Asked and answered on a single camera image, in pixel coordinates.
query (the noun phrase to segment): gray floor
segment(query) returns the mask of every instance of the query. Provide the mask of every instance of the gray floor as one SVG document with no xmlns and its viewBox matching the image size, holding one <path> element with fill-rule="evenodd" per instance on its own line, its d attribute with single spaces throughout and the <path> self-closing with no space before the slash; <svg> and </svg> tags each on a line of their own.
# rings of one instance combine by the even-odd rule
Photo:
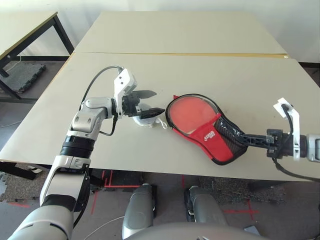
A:
<svg viewBox="0 0 320 240">
<path fill-rule="evenodd" d="M 24 93 L 24 97 L 39 97 L 46 86 L 58 72 L 63 62 L 42 62 L 47 65 L 46 71 L 37 82 Z M 315 82 L 319 81 L 319 71 L 314 68 L 306 69 Z M 31 109 L 31 104 L 0 103 L 0 126 L 20 121 Z M 0 128 L 0 149 L 10 138 L 18 125 Z M 157 217 L 155 225 L 168 222 L 186 220 L 184 207 L 184 187 L 196 185 L 196 176 L 182 176 L 176 174 L 147 173 L 145 181 L 157 185 Z M 281 186 L 285 188 L 285 203 L 270 204 L 265 202 L 251 202 L 254 213 L 230 213 L 232 211 L 248 211 L 246 199 L 235 204 L 221 204 L 227 211 L 226 217 L 231 226 L 243 228 L 255 225 L 259 232 L 273 240 L 305 240 L 310 239 L 320 230 L 319 201 L 320 186 L 318 183 L 289 182 Z M 0 180 L 0 192 L 3 192 L 4 182 Z M 73 232 L 73 240 L 84 239 L 90 232 L 105 222 L 123 216 L 131 193 L 101 190 L 92 194 L 82 219 Z M 38 199 L 19 201 L 12 205 L 8 202 L 0 203 L 0 239 L 7 239 L 19 223 L 32 210 L 39 206 Z M 122 220 L 112 222 L 89 239 L 121 239 Z"/>
</svg>

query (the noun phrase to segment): small white object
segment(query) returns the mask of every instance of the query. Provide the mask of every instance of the small white object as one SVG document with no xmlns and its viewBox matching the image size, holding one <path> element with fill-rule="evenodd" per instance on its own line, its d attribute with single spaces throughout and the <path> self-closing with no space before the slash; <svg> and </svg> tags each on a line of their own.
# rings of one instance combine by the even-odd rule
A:
<svg viewBox="0 0 320 240">
<path fill-rule="evenodd" d="M 283 117 L 287 119 L 287 116 L 282 108 L 282 104 L 288 107 L 288 114 L 292 117 L 292 124 L 293 124 L 293 160 L 299 161 L 300 160 L 300 115 L 294 109 L 294 107 L 287 101 L 285 98 L 280 98 L 278 103 L 273 105 L 275 110 Z"/>
<path fill-rule="evenodd" d="M 145 111 L 150 109 L 151 107 L 148 104 L 139 103 L 139 108 L 141 111 Z M 163 129 L 168 128 L 168 125 L 164 121 L 162 121 L 159 116 L 145 118 L 145 119 L 140 119 L 140 116 L 134 116 L 133 120 L 135 121 L 136 124 L 143 127 L 153 128 L 157 124 L 161 124 Z"/>
</svg>

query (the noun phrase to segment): table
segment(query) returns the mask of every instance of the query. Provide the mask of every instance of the table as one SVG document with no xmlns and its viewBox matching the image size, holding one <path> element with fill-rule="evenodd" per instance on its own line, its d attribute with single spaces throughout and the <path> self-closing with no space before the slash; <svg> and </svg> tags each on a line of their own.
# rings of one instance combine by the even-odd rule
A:
<svg viewBox="0 0 320 240">
<path fill-rule="evenodd" d="M 252 14 L 237 11 L 102 12 L 75 52 L 280 58 L 287 54 Z"/>
<path fill-rule="evenodd" d="M 14 57 L 51 26 L 59 35 L 65 48 L 71 54 L 74 47 L 70 42 L 56 11 L 13 12 L 0 14 L 0 75 L 8 77 L 3 70 Z M 10 97 L 0 97 L 0 102 L 33 104 L 37 98 L 21 98 L 0 79 L 2 88 Z"/>
<path fill-rule="evenodd" d="M 245 133 L 264 135 L 268 128 L 289 131 L 288 122 L 273 108 L 284 97 L 300 113 L 301 134 L 319 134 L 320 89 L 294 59 L 76 52 L 2 149 L 0 160 L 52 164 L 88 84 L 102 68 L 114 64 L 134 73 L 137 90 L 157 92 L 143 101 L 152 107 L 165 108 L 173 95 L 203 94 Z M 88 96 L 113 96 L 115 76 L 115 71 L 101 75 Z M 105 120 L 101 130 L 109 132 L 111 125 L 112 120 Z M 301 180 L 277 171 L 265 149 L 249 147 L 234 162 L 219 166 L 172 130 L 141 127 L 127 117 L 118 121 L 113 136 L 98 137 L 91 159 L 90 167 L 100 169 Z M 294 173 L 319 176 L 320 164 L 306 159 L 285 157 L 280 163 Z"/>
</svg>

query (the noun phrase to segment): table leg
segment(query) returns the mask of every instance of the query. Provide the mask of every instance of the table leg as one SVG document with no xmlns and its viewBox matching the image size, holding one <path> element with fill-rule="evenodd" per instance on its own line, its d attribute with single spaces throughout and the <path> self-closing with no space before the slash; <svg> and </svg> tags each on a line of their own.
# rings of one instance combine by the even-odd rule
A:
<svg viewBox="0 0 320 240">
<path fill-rule="evenodd" d="M 38 100 L 37 98 L 21 98 L 18 94 L 16 94 L 8 85 L 6 85 L 3 81 L 0 80 L 0 88 L 6 93 L 9 94 L 10 97 L 0 97 L 0 103 L 21 103 L 21 104 L 35 104 Z"/>
<path fill-rule="evenodd" d="M 9 77 L 9 74 L 5 70 L 3 70 L 2 68 L 0 68 L 0 75 L 4 78 Z"/>
<path fill-rule="evenodd" d="M 33 180 L 36 177 L 36 174 L 32 171 L 16 167 L 15 164 L 11 162 L 0 162 L 0 171 L 29 180 Z"/>
<path fill-rule="evenodd" d="M 5 84 L 3 81 L 0 80 L 0 88 L 6 93 L 9 94 L 10 97 L 14 98 L 14 99 L 18 99 L 20 100 L 21 97 L 16 94 L 10 87 L 7 86 L 7 84 Z"/>
<path fill-rule="evenodd" d="M 72 45 L 64 27 L 62 26 L 58 16 L 54 16 L 53 17 L 53 20 L 54 20 L 54 29 L 55 31 L 58 33 L 61 41 L 63 42 L 66 50 L 68 51 L 68 53 L 71 55 L 72 52 L 75 50 L 74 46 Z"/>
</svg>

